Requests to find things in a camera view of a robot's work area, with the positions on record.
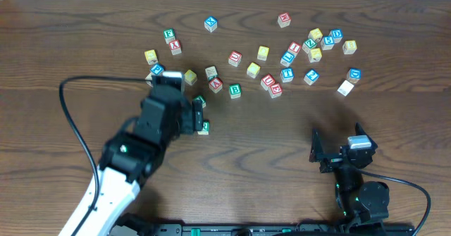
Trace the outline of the green R block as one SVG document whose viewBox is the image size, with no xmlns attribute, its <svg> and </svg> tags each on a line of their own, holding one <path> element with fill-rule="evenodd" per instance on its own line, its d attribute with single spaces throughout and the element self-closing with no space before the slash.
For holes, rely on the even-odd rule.
<svg viewBox="0 0 451 236">
<path fill-rule="evenodd" d="M 197 132 L 198 135 L 208 135 L 210 129 L 209 121 L 204 121 L 202 125 L 202 129 Z"/>
</svg>

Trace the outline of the green B block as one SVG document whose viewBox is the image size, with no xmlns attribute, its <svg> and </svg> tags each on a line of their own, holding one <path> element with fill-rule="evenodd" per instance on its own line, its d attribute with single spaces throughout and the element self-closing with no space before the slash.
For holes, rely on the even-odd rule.
<svg viewBox="0 0 451 236">
<path fill-rule="evenodd" d="M 242 90 L 240 84 L 232 84 L 229 86 L 229 94 L 231 99 L 241 97 Z"/>
</svg>

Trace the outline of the yellow block with O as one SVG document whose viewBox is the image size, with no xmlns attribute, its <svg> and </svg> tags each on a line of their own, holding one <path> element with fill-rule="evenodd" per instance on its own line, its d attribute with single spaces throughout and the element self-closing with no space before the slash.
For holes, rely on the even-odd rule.
<svg viewBox="0 0 451 236">
<path fill-rule="evenodd" d="M 188 85 L 193 85 L 197 81 L 197 74 L 194 71 L 192 71 L 192 70 L 188 70 L 184 74 L 184 78 L 185 78 L 185 82 Z"/>
</svg>

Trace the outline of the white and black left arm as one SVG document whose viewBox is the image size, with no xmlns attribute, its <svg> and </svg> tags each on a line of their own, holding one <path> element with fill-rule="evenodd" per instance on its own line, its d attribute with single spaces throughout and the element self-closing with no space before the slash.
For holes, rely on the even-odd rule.
<svg viewBox="0 0 451 236">
<path fill-rule="evenodd" d="M 145 182 L 161 166 L 171 141 L 203 128 L 199 100 L 184 95 L 184 75 L 165 71 L 150 79 L 152 88 L 141 114 L 127 119 L 95 161 L 76 127 L 59 86 L 61 108 L 92 167 L 92 179 L 61 235 L 108 235 L 120 215 L 136 199 Z"/>
</svg>

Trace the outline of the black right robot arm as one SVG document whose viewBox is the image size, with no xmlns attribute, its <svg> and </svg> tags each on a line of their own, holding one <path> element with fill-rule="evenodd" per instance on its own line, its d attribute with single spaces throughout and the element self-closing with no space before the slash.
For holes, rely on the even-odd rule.
<svg viewBox="0 0 451 236">
<path fill-rule="evenodd" d="M 360 124 L 355 125 L 355 135 L 348 137 L 347 144 L 336 154 L 325 153 L 318 131 L 312 131 L 309 161 L 318 162 L 321 173 L 335 176 L 335 200 L 345 215 L 339 223 L 341 232 L 380 223 L 388 217 L 388 186 L 383 182 L 364 181 L 361 172 L 372 163 L 377 148 Z"/>
</svg>

